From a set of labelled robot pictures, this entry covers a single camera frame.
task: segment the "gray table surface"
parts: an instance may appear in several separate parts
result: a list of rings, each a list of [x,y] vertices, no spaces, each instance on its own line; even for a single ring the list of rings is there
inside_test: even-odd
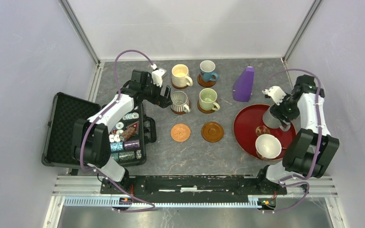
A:
[[[184,89],[190,101],[192,110],[188,114],[176,115],[169,107],[162,109],[149,102],[144,102],[146,114],[156,121],[157,141],[146,145],[147,161],[143,165],[128,167],[131,175],[178,175],[178,174],[257,174],[259,169],[274,161],[262,161],[248,155],[237,143],[233,133],[233,122],[239,111],[252,104],[272,104],[264,98],[261,90],[268,77],[284,69],[280,59],[215,59],[216,72],[220,78],[212,87],[218,94],[219,111],[204,114],[196,107],[199,92],[203,89],[197,82],[199,64],[202,60],[170,60],[155,61],[158,67],[168,71],[163,79],[163,85],[171,86],[171,69],[176,64],[185,64],[190,71],[194,85]],[[233,100],[232,85],[247,67],[255,68],[255,80],[252,96],[249,102],[241,103]],[[110,102],[116,94],[114,79],[114,63],[104,65],[96,103],[101,105]],[[123,85],[131,78],[132,70],[150,70],[147,61],[119,62],[117,73]],[[290,82],[286,74],[271,79],[268,86],[280,86],[290,92]],[[201,136],[202,126],[215,121],[224,128],[224,137],[216,143],[205,141]],[[191,129],[191,136],[185,142],[175,142],[170,136],[171,128],[179,123],[186,124]]]

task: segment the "brown saucer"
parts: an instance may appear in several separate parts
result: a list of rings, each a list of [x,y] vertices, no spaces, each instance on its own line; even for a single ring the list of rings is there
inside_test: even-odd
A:
[[[199,111],[201,111],[201,112],[203,112],[203,113],[210,114],[210,113],[214,113],[214,112],[215,112],[215,110],[213,110],[213,109],[211,109],[211,110],[209,110],[209,111],[203,110],[203,109],[201,108],[201,106],[199,105],[199,100],[198,100],[198,104],[197,104],[197,106],[198,106]]]
[[[171,129],[171,137],[177,142],[184,142],[191,135],[191,129],[182,123],[176,124]]]
[[[212,87],[216,84],[216,81],[209,81],[209,82],[204,82],[201,78],[201,74],[198,74],[198,78],[197,78],[198,84],[202,87],[205,88],[209,88]]]
[[[171,81],[171,85],[172,85],[174,88],[176,88],[176,89],[185,89],[185,88],[187,88],[187,87],[188,87],[188,85],[186,85],[186,86],[184,86],[184,87],[178,87],[178,86],[176,86],[176,85],[174,85],[174,84],[173,84],[173,81]]]
[[[191,108],[191,101],[190,100],[188,100],[188,107],[189,108]],[[174,111],[172,108],[170,108],[171,109],[171,111],[173,112],[173,113],[175,113],[175,114],[178,114],[178,115],[182,115],[182,114],[186,114],[186,112],[176,112],[176,111]]]
[[[215,143],[223,138],[224,130],[217,122],[208,122],[203,125],[201,133],[204,140]]]

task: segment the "white wall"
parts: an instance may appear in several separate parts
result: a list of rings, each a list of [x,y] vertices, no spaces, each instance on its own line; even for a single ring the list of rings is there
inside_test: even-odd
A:
[[[0,0],[0,228],[42,226],[64,172],[40,161],[52,99],[86,98],[94,69],[57,0]]]
[[[365,227],[365,1],[324,1],[288,63],[325,86],[327,125],[341,142],[328,172],[349,227]]]
[[[312,0],[70,0],[101,59],[282,57]],[[142,58],[138,54],[123,56]]]

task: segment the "black case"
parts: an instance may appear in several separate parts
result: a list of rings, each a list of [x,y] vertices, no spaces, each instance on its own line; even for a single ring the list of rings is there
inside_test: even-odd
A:
[[[154,143],[157,139],[156,124],[151,117],[148,117],[144,114],[143,104],[140,104],[138,106],[137,110],[132,110],[128,113],[139,113],[139,118],[133,119],[133,120],[122,120],[121,119],[120,122],[124,123],[124,127],[122,128],[122,130],[125,131],[127,126],[129,126],[129,125],[135,123],[137,120],[139,120],[138,134],[133,135],[130,139],[128,139],[128,141],[139,140],[140,147],[128,149],[128,150],[111,152],[111,154],[117,154],[117,153],[122,153],[122,152],[135,151],[135,159],[127,160],[127,161],[117,161],[118,164],[120,164],[124,167],[144,164],[146,162],[145,144]],[[140,159],[136,158],[137,150],[141,150],[142,158],[140,158]]]
[[[57,93],[48,121],[48,132],[41,162],[46,166],[80,168],[71,157],[72,133],[75,121],[87,119],[101,109],[92,103],[65,93]]]
[[[48,122],[48,132],[44,146],[41,162],[46,166],[57,166],[79,169],[79,161],[71,157],[72,133],[77,119],[87,119],[101,110],[101,106],[65,93],[57,93],[54,96],[51,115]],[[146,162],[145,144],[156,141],[156,126],[154,120],[147,117],[141,104],[139,111],[139,134],[134,135],[130,140],[139,139],[142,158],[133,161],[120,161],[122,166],[140,165]],[[123,121],[125,126],[136,122],[135,120]]]

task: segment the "floor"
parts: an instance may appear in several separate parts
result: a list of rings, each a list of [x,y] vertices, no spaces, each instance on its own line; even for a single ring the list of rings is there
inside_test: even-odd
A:
[[[212,87],[218,94],[219,111],[204,114],[196,107],[199,92],[203,89],[197,82],[199,64],[202,60],[172,60],[156,61],[158,67],[168,71],[163,85],[171,86],[171,69],[176,64],[185,64],[193,78],[194,85],[184,89],[190,101],[194,104],[192,111],[184,115],[174,114],[170,108],[162,109],[145,102],[146,114],[156,121],[157,142],[146,146],[147,162],[143,165],[128,167],[130,175],[176,175],[176,174],[257,174],[259,169],[274,162],[262,161],[244,152],[235,140],[233,122],[237,113],[252,104],[272,104],[264,98],[261,90],[273,73],[284,69],[280,59],[215,59],[216,72],[220,78]],[[247,103],[236,102],[232,98],[232,85],[247,67],[255,68],[255,80],[252,97]],[[114,63],[107,62],[101,76],[96,103],[107,104],[116,94],[114,80]],[[121,85],[131,77],[134,69],[150,70],[147,61],[119,62],[117,73]],[[291,86],[286,74],[272,79],[269,84],[279,85],[286,92]],[[205,141],[201,136],[202,126],[209,122],[220,123],[224,128],[224,137],[216,143]],[[170,136],[171,128],[178,123],[187,124],[191,129],[191,136],[185,142],[175,142]],[[294,123],[298,129],[299,121]]]
[[[278,208],[298,199],[278,198]],[[246,208],[159,208],[150,212],[117,213],[107,207],[64,207],[60,228],[331,228],[324,199],[308,198],[289,212],[263,215]]]

